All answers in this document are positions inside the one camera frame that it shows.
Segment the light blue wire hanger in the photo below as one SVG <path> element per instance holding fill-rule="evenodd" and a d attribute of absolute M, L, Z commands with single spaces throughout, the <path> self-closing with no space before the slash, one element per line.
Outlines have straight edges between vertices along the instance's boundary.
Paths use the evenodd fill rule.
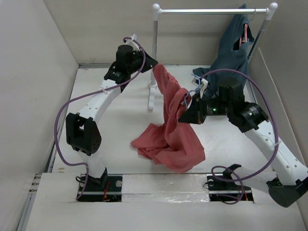
<path fill-rule="evenodd" d="M 189 91 L 185 94 L 184 100 L 183 100 L 183 102 L 181 103 L 181 104 L 185 105 L 186 109 L 188 109 L 188 107 L 189 107 L 189 105 L 190 105 L 190 103 L 188 102 L 188 97 L 195 94 L 195 92 L 194 92 L 193 90 L 189 90 Z"/>

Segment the red t shirt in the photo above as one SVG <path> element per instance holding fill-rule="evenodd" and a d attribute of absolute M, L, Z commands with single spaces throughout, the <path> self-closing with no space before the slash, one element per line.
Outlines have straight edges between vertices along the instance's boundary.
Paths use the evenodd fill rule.
<path fill-rule="evenodd" d="M 151 123 L 130 144 L 138 155 L 164 165 L 175 173 L 185 173 L 205 161 L 205 151 L 190 124 L 178 119 L 186 111 L 187 90 L 180 86 L 163 64 L 153 68 L 158 89 L 163 95 L 162 125 Z"/>

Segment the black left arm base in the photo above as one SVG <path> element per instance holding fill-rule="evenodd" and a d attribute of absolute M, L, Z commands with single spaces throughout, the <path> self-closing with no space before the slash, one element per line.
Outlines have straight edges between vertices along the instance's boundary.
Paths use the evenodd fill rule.
<path fill-rule="evenodd" d="M 78 182 L 77 201 L 79 202 L 121 202 L 123 175 L 107 174 L 105 170 L 100 179 L 88 177 L 85 174 L 76 176 Z"/>

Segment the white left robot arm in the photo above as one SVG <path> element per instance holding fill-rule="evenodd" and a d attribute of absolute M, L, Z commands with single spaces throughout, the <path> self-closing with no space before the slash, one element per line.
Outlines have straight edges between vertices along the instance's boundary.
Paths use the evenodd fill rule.
<path fill-rule="evenodd" d="M 107 186 L 106 167 L 98 153 L 102 137 L 98 123 L 111 102 L 138 74 L 157 65 L 135 40 L 127 40 L 117 48 L 116 60 L 103 77 L 97 93 L 77 113 L 66 116 L 66 142 L 88 165 L 91 186 L 102 191 Z"/>

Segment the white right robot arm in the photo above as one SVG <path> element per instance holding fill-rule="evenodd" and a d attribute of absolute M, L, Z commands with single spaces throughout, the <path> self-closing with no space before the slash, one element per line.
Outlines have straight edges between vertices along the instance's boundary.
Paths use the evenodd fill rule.
<path fill-rule="evenodd" d="M 217 181 L 227 189 L 250 187 L 267 192 L 280 206 L 289 207 L 308 191 L 308 168 L 300 163 L 279 138 L 274 120 L 269 119 L 256 103 L 245 100 L 244 88 L 235 78 L 218 82 L 218 96 L 207 98 L 202 93 L 192 97 L 180 123 L 202 124 L 208 116 L 226 116 L 267 159 L 273 172 L 251 171 L 239 164 L 224 169 Z"/>

